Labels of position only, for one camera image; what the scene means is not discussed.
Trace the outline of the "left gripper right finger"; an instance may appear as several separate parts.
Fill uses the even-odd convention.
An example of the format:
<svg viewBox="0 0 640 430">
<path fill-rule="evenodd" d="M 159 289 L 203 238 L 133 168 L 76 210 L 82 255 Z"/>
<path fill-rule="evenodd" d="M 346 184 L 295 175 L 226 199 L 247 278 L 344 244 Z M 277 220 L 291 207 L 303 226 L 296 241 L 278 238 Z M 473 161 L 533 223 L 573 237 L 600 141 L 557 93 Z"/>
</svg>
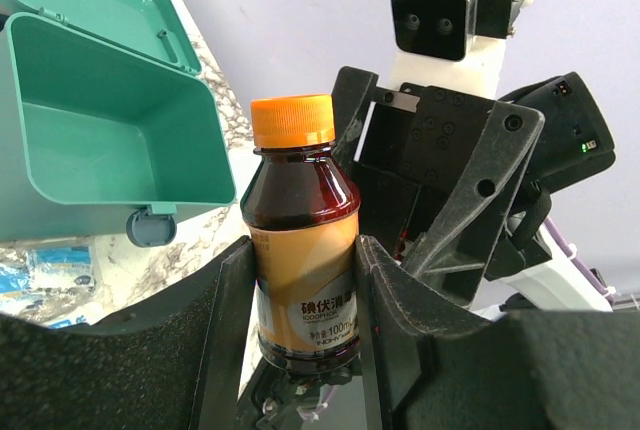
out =
<svg viewBox="0 0 640 430">
<path fill-rule="evenodd" d="M 356 243 L 371 429 L 635 429 L 639 317 L 513 311 L 479 317 Z"/>
</svg>

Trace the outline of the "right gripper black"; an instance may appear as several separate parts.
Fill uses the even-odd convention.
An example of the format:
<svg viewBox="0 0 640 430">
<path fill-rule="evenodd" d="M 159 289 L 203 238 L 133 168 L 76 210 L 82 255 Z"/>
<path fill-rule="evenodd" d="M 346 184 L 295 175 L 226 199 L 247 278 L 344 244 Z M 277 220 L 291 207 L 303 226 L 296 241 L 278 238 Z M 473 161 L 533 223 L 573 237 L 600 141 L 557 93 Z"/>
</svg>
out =
<svg viewBox="0 0 640 430">
<path fill-rule="evenodd" d="M 544 128 L 535 109 L 438 86 L 383 88 L 339 70 L 334 154 L 360 191 L 360 231 L 469 306 Z"/>
</svg>

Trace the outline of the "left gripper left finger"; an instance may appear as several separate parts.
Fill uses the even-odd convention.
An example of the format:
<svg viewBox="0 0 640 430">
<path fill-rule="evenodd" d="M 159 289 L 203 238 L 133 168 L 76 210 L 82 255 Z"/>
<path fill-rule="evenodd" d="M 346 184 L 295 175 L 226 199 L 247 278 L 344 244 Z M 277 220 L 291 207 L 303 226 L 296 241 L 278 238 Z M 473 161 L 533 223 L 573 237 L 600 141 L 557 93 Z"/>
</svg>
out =
<svg viewBox="0 0 640 430">
<path fill-rule="evenodd" d="M 5 429 L 230 429 L 254 289 L 242 237 L 100 322 L 1 320 Z"/>
</svg>

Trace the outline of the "brown iodine bottle orange cap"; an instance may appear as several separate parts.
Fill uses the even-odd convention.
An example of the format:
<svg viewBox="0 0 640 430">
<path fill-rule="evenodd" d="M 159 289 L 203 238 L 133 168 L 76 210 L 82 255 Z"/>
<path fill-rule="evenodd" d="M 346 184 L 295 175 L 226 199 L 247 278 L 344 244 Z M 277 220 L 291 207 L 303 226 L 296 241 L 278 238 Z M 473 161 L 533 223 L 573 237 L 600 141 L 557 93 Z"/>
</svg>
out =
<svg viewBox="0 0 640 430">
<path fill-rule="evenodd" d="M 260 164 L 241 202 L 256 262 L 259 345 L 293 374 L 332 371 L 358 353 L 353 277 L 360 195 L 332 154 L 328 94 L 251 104 Z"/>
</svg>

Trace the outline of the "green medicine box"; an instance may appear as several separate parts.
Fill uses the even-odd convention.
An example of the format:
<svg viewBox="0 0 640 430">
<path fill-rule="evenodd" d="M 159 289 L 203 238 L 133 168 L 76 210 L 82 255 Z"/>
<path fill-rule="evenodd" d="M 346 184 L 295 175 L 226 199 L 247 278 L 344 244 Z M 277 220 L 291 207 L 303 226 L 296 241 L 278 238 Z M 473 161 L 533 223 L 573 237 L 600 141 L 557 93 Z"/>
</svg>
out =
<svg viewBox="0 0 640 430">
<path fill-rule="evenodd" d="M 1 0 L 1 237 L 170 243 L 236 195 L 171 0 Z"/>
</svg>

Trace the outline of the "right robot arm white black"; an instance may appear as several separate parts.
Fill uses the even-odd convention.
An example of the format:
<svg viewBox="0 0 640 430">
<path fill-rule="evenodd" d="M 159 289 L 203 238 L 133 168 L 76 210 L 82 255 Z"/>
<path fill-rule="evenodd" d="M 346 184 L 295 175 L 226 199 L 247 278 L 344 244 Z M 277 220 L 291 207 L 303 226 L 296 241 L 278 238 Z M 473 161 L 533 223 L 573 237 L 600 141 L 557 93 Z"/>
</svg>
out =
<svg viewBox="0 0 640 430">
<path fill-rule="evenodd" d="M 576 73 L 492 100 L 435 85 L 390 90 L 344 67 L 332 97 L 334 153 L 360 190 L 362 232 L 462 306 L 482 280 L 550 262 L 540 229 L 552 194 L 615 160 Z"/>
</svg>

